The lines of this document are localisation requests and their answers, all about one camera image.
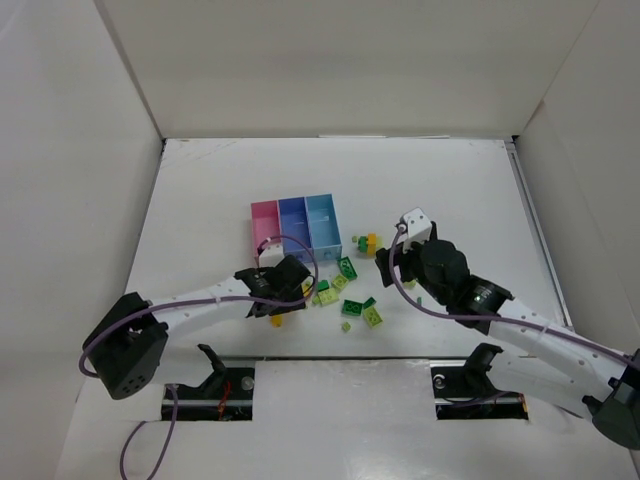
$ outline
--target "green lego brick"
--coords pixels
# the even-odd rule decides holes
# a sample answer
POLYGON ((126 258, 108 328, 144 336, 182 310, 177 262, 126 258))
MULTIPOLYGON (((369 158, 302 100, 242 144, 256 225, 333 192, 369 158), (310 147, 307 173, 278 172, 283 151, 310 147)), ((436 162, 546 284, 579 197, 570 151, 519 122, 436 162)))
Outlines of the green lego brick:
POLYGON ((318 292, 322 292, 324 290, 329 290, 329 280, 320 280, 318 282, 318 292))
POLYGON ((369 307, 373 307, 375 304, 376 304, 376 299, 373 297, 369 297, 369 300, 364 302, 364 305, 362 305, 362 308, 366 310, 369 307))
POLYGON ((369 307, 364 311, 364 319, 369 325, 369 328, 376 328, 382 325, 382 317, 376 310, 376 307, 369 307))
POLYGON ((347 277, 345 277, 344 275, 338 275, 333 279, 331 285, 333 285, 336 290, 341 292, 342 290, 344 290, 344 287, 346 287, 348 283, 349 280, 347 280, 347 277))
POLYGON ((362 315, 362 304, 353 300, 345 300, 342 304, 342 313, 352 317, 359 317, 362 315))
POLYGON ((362 253, 367 253, 367 237, 360 237, 358 239, 358 250, 362 253))
POLYGON ((318 296, 320 297, 320 305, 322 305, 323 307, 331 305, 332 303, 336 303, 338 300, 340 300, 338 292, 336 292, 335 288, 323 290, 322 292, 318 293, 318 296))
POLYGON ((342 257, 338 260, 338 267, 340 267, 340 272, 347 277, 347 280, 353 282, 356 278, 358 278, 358 274, 356 273, 356 269, 353 268, 353 264, 349 257, 342 257))

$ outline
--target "purple cable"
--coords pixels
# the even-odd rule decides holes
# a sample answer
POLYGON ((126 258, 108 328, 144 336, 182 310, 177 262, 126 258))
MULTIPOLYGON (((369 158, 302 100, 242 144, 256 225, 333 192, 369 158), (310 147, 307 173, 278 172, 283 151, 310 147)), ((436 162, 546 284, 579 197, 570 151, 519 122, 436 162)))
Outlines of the purple cable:
POLYGON ((319 275, 318 262, 316 261, 316 258, 313 256, 313 253, 311 252, 311 250, 305 244, 303 244, 297 238, 289 235, 274 235, 273 237, 270 237, 264 240, 258 248, 261 249, 267 243, 279 238, 287 238, 289 240, 296 242, 298 245, 300 245, 302 248, 304 248, 307 251, 307 253, 309 254, 309 257, 311 258, 311 261, 313 262, 313 268, 314 268, 313 283, 311 284, 309 294, 306 295, 305 297, 301 298, 300 300, 295 300, 293 302, 279 302, 275 300, 267 300, 265 298, 258 298, 258 297, 244 296, 244 295, 229 295, 221 298, 202 298, 202 299, 196 299, 196 300, 183 300, 180 302, 171 302, 171 303, 162 303, 160 305, 152 305, 149 308, 145 308, 135 313, 132 313, 131 315, 127 315, 126 317, 122 318, 121 320, 118 320, 116 323, 107 327, 104 331, 102 331, 99 335, 97 335, 96 338, 94 338, 89 343, 89 345, 87 345, 87 348, 85 348, 82 351, 82 355, 80 355, 80 360, 78 361, 78 368, 87 377, 98 378, 98 375, 95 372, 87 370, 87 367, 85 367, 85 362, 89 354, 93 351, 96 345, 102 342, 114 331, 116 331, 123 325, 126 325, 127 323, 133 320, 136 320, 148 313, 157 312, 159 310, 166 310, 168 308, 190 307, 192 305, 209 305, 212 303, 220 303, 220 302, 249 301, 249 302, 255 302, 255 303, 262 303, 264 305, 271 305, 273 307, 295 307, 296 305, 300 305, 301 303, 306 302, 307 299, 309 299, 315 293, 315 290, 316 290, 316 285, 318 283, 318 275, 319 275))
MULTIPOLYGON (((406 231, 407 226, 404 223, 398 223, 396 225, 396 228, 398 231, 396 232, 396 236, 393 238, 393 242, 391 243, 391 252, 396 251, 396 247, 398 246, 398 240, 400 239, 400 236, 406 231)), ((391 279, 393 280, 394 285, 398 289, 398 292, 400 292, 400 295, 402 295, 402 297, 412 307, 416 308, 417 310, 420 310, 423 313, 426 313, 427 315, 431 315, 432 317, 442 318, 445 320, 474 320, 474 321, 480 321, 480 322, 502 322, 502 323, 508 323, 511 325, 519 325, 521 327, 531 328, 539 332, 545 331, 545 333, 548 335, 553 335, 554 337, 562 338, 563 340, 567 340, 569 342, 575 343, 576 345, 581 345, 583 347, 589 348, 596 352, 602 353, 603 355, 606 355, 609 358, 612 358, 613 360, 616 360, 622 363, 623 365, 628 365, 636 370, 640 370, 640 368, 637 365, 635 365, 632 360, 630 360, 629 358, 623 355, 620 355, 617 352, 614 352, 613 350, 610 350, 607 347, 603 347, 602 345, 598 345, 597 343, 591 342, 584 338, 574 337, 572 335, 569 335, 567 333, 564 333, 552 328, 547 328, 545 330, 544 327, 537 325, 535 323, 527 322, 526 320, 500 317, 498 315, 449 315, 446 313, 440 313, 434 310, 429 310, 428 308, 425 308, 422 305, 414 302, 413 299, 409 296, 409 294, 404 291, 404 288, 402 288, 402 284, 400 283, 400 280, 396 275, 395 267, 393 265, 393 254, 389 255, 389 272, 391 274, 391 279)))
MULTIPOLYGON (((165 453, 167 453, 167 447, 169 447, 169 441, 171 441, 171 436, 173 435, 173 429, 176 426, 176 420, 178 419, 178 392, 176 392, 176 387, 174 387, 173 385, 167 385, 167 390, 171 392, 171 396, 173 397, 173 410, 171 413, 171 423, 169 424, 169 431, 167 432, 167 438, 165 439, 164 445, 162 446, 162 450, 160 451, 160 456, 158 457, 158 461, 156 462, 156 465, 153 467, 153 470, 151 471, 151 475, 147 477, 147 480, 151 480, 153 477, 155 477, 156 473, 158 473, 160 464, 162 463, 162 460, 164 460, 164 455, 165 453)), ((129 434, 129 438, 127 438, 127 441, 124 442, 124 447, 122 447, 122 452, 120 452, 120 476, 122 477, 122 480, 129 480, 129 477, 127 477, 127 474, 124 471, 124 457, 127 454, 127 448, 129 448, 129 444, 131 443, 131 440, 133 440, 133 437, 136 435, 136 433, 138 433, 138 430, 140 430, 145 423, 147 422, 140 422, 136 426, 136 428, 134 428, 133 431, 129 434)))
POLYGON ((484 398, 474 398, 473 400, 469 400, 466 402, 451 402, 449 404, 447 404, 448 407, 451 408, 465 408, 465 407, 475 407, 476 405, 482 405, 484 403, 487 402, 491 402, 493 400, 497 400, 500 397, 506 395, 507 392, 498 392, 498 393, 494 393, 493 395, 489 396, 489 397, 484 397, 484 398))

